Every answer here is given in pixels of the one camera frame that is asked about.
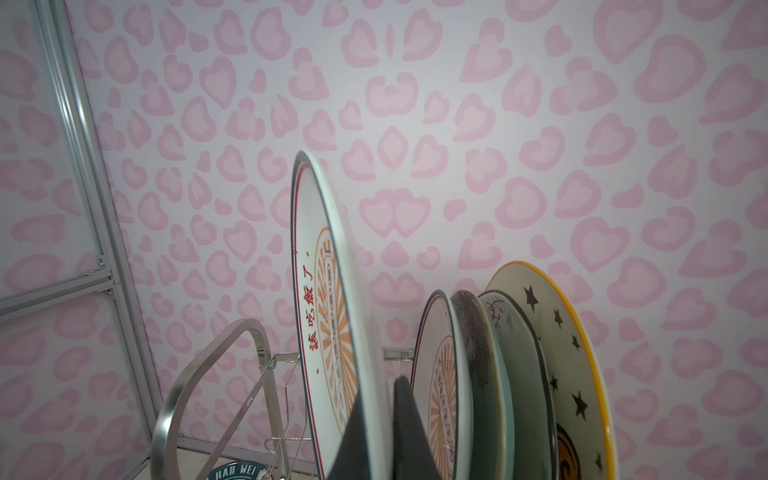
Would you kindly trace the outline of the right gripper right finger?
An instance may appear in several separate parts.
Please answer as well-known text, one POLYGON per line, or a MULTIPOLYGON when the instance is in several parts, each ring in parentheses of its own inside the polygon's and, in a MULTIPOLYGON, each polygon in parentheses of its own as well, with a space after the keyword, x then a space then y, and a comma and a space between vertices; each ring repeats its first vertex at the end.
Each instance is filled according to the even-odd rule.
POLYGON ((394 466, 399 480, 440 479, 408 379, 394 383, 394 466))

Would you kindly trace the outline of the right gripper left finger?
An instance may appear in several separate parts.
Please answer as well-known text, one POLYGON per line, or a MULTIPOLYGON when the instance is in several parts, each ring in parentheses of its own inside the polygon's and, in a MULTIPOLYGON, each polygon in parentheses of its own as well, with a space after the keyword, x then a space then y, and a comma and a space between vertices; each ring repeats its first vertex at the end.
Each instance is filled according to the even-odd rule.
POLYGON ((370 479, 360 394, 357 394, 328 480, 370 479))

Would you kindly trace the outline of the orange sunburst plate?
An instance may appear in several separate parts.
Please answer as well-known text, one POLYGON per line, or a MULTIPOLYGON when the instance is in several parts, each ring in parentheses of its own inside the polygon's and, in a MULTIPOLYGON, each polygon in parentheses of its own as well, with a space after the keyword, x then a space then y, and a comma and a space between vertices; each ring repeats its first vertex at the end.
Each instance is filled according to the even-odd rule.
POLYGON ((360 394, 370 479, 393 472, 390 395, 358 245, 320 162, 298 152, 291 186, 297 333, 315 459, 327 479, 360 394))
POLYGON ((473 444, 473 400, 459 316, 441 290, 422 314, 411 388, 431 458, 442 479, 467 479, 473 444))

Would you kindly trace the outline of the mint green flower plate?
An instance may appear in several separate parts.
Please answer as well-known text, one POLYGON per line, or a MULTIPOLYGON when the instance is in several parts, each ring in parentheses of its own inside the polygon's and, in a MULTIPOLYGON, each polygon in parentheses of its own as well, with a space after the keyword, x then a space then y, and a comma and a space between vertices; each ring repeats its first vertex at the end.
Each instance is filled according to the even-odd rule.
POLYGON ((472 479, 510 479, 514 473, 514 417, 509 376, 490 316, 474 293, 459 290, 458 314, 473 395, 472 479))

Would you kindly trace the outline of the halloween cat star plate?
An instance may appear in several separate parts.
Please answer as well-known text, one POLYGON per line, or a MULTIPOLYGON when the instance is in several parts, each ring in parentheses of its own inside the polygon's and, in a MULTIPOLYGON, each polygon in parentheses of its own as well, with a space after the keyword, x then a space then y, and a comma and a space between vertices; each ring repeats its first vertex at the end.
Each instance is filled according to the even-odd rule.
POLYGON ((563 289, 531 263, 501 267, 488 290, 508 294, 530 321, 554 401, 559 479, 618 479, 619 455, 606 384, 593 345, 563 289))

